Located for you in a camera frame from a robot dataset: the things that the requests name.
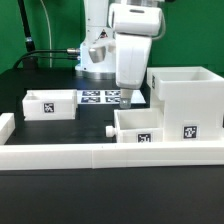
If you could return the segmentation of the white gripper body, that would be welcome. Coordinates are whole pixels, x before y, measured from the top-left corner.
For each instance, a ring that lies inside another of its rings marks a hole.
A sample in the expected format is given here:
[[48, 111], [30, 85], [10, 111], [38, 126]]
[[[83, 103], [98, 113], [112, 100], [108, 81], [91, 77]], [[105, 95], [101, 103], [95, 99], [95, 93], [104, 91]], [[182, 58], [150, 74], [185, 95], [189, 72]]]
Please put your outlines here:
[[162, 10], [158, 7], [112, 3], [108, 23], [115, 34], [116, 84], [139, 89], [144, 78], [152, 39], [159, 34]]

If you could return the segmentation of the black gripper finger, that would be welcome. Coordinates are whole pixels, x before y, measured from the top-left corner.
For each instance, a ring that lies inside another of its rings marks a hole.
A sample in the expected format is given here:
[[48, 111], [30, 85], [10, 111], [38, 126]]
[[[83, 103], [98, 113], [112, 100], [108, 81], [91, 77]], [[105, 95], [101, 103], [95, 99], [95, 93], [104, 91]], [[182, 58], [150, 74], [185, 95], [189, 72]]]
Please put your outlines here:
[[130, 89], [121, 89], [120, 90], [120, 107], [122, 109], [131, 108], [131, 98], [133, 91]]

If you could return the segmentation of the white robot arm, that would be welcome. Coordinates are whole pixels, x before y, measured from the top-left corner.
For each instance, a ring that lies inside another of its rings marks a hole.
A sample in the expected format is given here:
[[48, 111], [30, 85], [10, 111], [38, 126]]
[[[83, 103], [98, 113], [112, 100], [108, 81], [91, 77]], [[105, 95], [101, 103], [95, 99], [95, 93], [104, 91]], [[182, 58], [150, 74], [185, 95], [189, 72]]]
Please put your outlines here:
[[76, 70], [92, 79], [114, 79], [120, 107], [129, 109], [143, 83], [152, 42], [166, 32], [165, 0], [84, 0], [85, 39]]

